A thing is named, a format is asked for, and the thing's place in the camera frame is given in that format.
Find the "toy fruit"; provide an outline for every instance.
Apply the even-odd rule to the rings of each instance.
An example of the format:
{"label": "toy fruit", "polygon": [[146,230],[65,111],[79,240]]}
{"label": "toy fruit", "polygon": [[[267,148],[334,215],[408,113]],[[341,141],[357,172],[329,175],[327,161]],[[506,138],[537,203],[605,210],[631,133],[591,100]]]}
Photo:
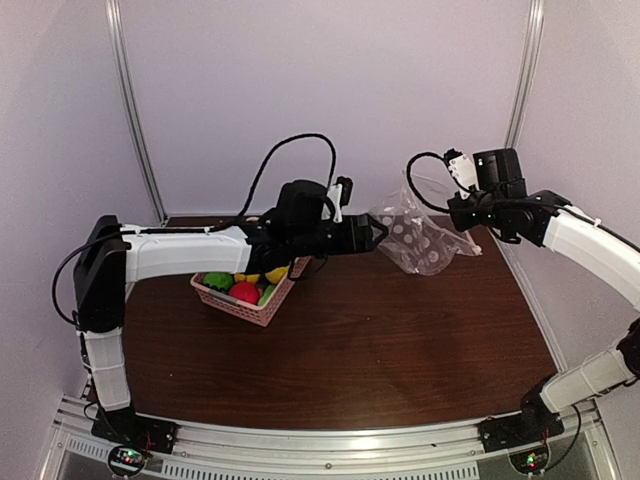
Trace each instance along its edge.
{"label": "toy fruit", "polygon": [[202,284],[216,292],[227,293],[233,287],[233,277],[228,273],[207,273]]}
{"label": "toy fruit", "polygon": [[245,275],[244,273],[234,273],[233,279],[236,281],[236,283],[249,282],[255,285],[256,283],[258,283],[258,280],[260,280],[260,274],[256,273],[254,275]]}
{"label": "toy fruit", "polygon": [[275,270],[271,270],[269,273],[265,273],[264,276],[267,277],[267,280],[269,280],[271,283],[277,285],[288,271],[289,267],[279,267]]}
{"label": "toy fruit", "polygon": [[268,285],[267,288],[264,289],[264,292],[260,297],[260,300],[258,301],[259,307],[262,307],[265,303],[267,303],[267,301],[269,300],[269,297],[271,296],[271,294],[275,289],[276,289],[275,285]]}
{"label": "toy fruit", "polygon": [[256,305],[260,301],[258,288],[249,282],[236,283],[231,287],[231,290],[229,290],[229,296],[253,305]]}

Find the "brown wooden tabletop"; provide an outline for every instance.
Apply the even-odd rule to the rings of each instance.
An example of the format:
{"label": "brown wooden tabletop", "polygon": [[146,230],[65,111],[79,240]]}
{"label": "brown wooden tabletop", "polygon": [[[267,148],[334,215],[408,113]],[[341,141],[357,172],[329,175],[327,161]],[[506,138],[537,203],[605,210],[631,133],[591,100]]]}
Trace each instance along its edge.
{"label": "brown wooden tabletop", "polygon": [[189,276],[141,282],[124,335],[136,409],[292,429],[517,410],[555,368],[493,239],[484,229],[472,235],[484,254],[458,255],[433,277],[407,275],[379,252],[331,258],[267,328],[203,305]]}

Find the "robotic arm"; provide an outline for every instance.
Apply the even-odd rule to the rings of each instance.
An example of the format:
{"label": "robotic arm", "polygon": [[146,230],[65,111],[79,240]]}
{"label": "robotic arm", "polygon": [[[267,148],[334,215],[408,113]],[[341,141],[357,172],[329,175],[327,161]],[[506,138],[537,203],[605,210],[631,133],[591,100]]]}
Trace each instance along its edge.
{"label": "robotic arm", "polygon": [[351,188],[344,177],[329,189],[297,180],[257,221],[235,219],[224,228],[142,228],[101,218],[74,269],[75,321],[100,405],[92,433],[140,450],[173,447],[176,425],[139,417],[131,403],[122,350],[126,283],[201,271],[260,273],[298,257],[372,251],[387,229],[366,214],[342,215]]}
{"label": "robotic arm", "polygon": [[[443,160],[460,187],[448,201],[458,230],[485,225],[503,242],[517,244],[524,238],[546,247],[582,265],[640,311],[638,247],[553,192],[527,195],[515,150],[477,153],[473,160],[449,151]],[[515,421],[507,418],[483,422],[485,449],[515,446],[518,441],[514,442],[514,431],[520,440],[537,441],[547,429],[557,431],[559,412],[638,378],[640,319],[615,347],[533,388],[523,398],[522,414]]]}

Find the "metal corner post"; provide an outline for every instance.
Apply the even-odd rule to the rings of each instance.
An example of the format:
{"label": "metal corner post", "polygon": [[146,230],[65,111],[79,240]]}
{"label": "metal corner post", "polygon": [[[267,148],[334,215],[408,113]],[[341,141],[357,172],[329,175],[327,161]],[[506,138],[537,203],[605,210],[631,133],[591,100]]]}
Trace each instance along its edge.
{"label": "metal corner post", "polygon": [[544,0],[531,0],[529,5],[529,19],[527,22],[527,32],[525,35],[524,51],[522,53],[522,63],[520,65],[520,78],[516,90],[513,110],[509,121],[509,129],[505,139],[505,147],[513,148],[518,143],[520,131],[524,121],[524,112],[527,99],[533,84],[538,56],[540,54],[540,44],[542,43],[542,30],[544,25]]}
{"label": "metal corner post", "polygon": [[116,59],[116,69],[120,80],[120,91],[122,92],[122,98],[124,100],[129,132],[131,133],[133,146],[142,172],[142,178],[147,188],[149,198],[151,199],[156,219],[158,223],[162,223],[167,219],[167,212],[164,209],[158,183],[153,173],[151,160],[149,159],[149,151],[147,150],[147,144],[142,131],[140,115],[138,114],[138,106],[133,93],[133,82],[129,70],[124,33],[122,31],[120,2],[119,0],[107,0],[106,7],[109,36],[111,37],[113,54]]}

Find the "yellow toy fruit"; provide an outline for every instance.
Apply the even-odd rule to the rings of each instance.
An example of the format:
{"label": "yellow toy fruit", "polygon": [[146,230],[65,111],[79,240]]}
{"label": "yellow toy fruit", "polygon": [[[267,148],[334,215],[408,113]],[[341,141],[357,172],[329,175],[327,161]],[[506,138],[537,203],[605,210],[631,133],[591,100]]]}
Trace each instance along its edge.
{"label": "yellow toy fruit", "polygon": [[264,276],[267,277],[267,280],[269,280],[269,282],[277,285],[280,280],[282,280],[287,275],[288,271],[289,267],[279,267],[275,270],[271,270],[269,273],[265,273]]}
{"label": "yellow toy fruit", "polygon": [[234,273],[233,274],[233,280],[236,283],[249,282],[249,283],[255,285],[256,283],[258,283],[258,280],[260,280],[260,274],[256,273],[254,275],[245,275],[244,273]]}

